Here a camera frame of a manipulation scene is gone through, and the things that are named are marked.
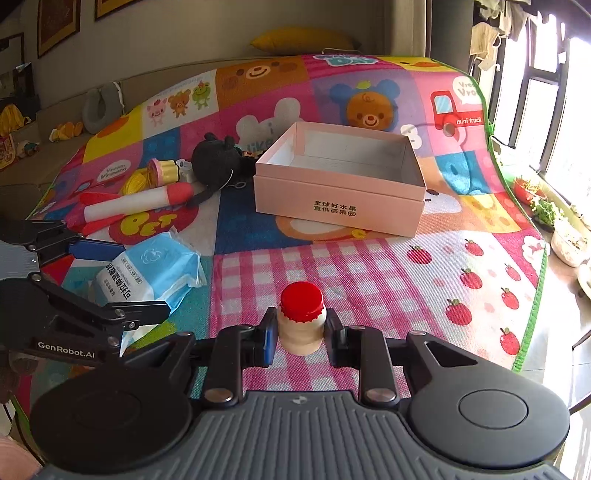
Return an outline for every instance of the colorful play mat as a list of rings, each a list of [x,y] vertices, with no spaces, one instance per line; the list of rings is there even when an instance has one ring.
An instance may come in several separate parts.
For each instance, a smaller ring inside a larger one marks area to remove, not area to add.
[[[374,326],[396,338],[425,330],[518,371],[537,315],[545,244],[491,157],[491,126],[478,86],[429,59],[297,56],[187,79],[91,138],[32,218],[68,220],[81,192],[120,192],[151,158],[190,159],[207,132],[231,135],[257,152],[298,120],[408,136],[428,187],[417,235],[256,213],[252,182],[227,187],[196,208],[129,216],[92,238],[135,245],[174,226],[201,253],[207,275],[207,286],[194,289],[135,346],[178,330],[203,338],[230,325],[258,323],[288,283],[307,280],[346,325]],[[330,198],[319,201],[330,211],[342,208]],[[83,294],[101,267],[65,258],[49,273]],[[24,411],[80,371],[44,361],[21,381]],[[352,369],[330,367],[324,348],[298,357],[279,346],[273,366],[246,371],[244,386],[356,390],[357,381]]]

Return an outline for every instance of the potted plant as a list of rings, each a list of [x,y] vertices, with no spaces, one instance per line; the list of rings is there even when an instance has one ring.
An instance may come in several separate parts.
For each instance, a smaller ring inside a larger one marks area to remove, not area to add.
[[[554,224],[557,220],[564,218],[564,212],[557,207],[554,202],[536,197],[531,203],[531,210],[534,214],[534,220],[547,232],[554,231]]]
[[[554,253],[570,267],[578,267],[589,258],[587,239],[566,218],[557,220],[550,245]]]
[[[544,192],[540,189],[540,184],[535,180],[526,180],[523,177],[518,177],[513,182],[513,192],[515,197],[527,205],[536,198],[546,198]]]

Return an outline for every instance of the yellow toy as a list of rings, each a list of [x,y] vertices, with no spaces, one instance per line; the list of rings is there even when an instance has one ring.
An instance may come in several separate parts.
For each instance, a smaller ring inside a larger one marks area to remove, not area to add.
[[[139,168],[127,179],[123,188],[121,188],[121,195],[132,195],[134,193],[143,192],[149,188],[150,181],[148,179],[148,169]]]
[[[82,122],[78,122],[76,125],[72,122],[67,122],[65,124],[59,124],[57,128],[54,128],[50,135],[49,141],[56,142],[56,141],[64,141],[69,140],[74,137],[79,137],[84,130],[84,124]]]

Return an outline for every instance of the neck pillow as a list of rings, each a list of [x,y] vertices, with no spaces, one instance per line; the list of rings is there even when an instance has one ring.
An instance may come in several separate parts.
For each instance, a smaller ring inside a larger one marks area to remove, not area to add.
[[[82,122],[91,134],[97,134],[123,115],[123,96],[119,85],[110,82],[86,94]]]

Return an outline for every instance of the couch cushion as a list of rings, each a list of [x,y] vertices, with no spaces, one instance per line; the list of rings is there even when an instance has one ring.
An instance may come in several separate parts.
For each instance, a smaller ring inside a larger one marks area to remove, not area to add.
[[[22,158],[0,172],[0,186],[51,183],[90,137],[90,134],[82,134],[65,142],[41,144],[41,150],[32,157]]]

